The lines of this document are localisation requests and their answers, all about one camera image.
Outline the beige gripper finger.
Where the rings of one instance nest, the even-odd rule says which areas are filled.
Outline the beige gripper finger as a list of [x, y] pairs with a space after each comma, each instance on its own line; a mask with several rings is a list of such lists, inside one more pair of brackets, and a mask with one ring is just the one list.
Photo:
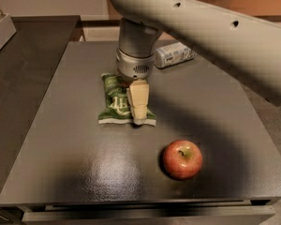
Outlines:
[[147, 106], [149, 99], [149, 84], [145, 80], [134, 81], [126, 89], [133, 122], [142, 125], [147, 118]]

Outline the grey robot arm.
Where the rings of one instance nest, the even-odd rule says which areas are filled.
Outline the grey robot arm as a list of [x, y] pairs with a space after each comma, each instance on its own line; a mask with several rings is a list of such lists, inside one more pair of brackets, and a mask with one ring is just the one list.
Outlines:
[[111, 0], [123, 16], [117, 67], [130, 81], [144, 80], [155, 43], [167, 33], [281, 107], [281, 26], [197, 0]]

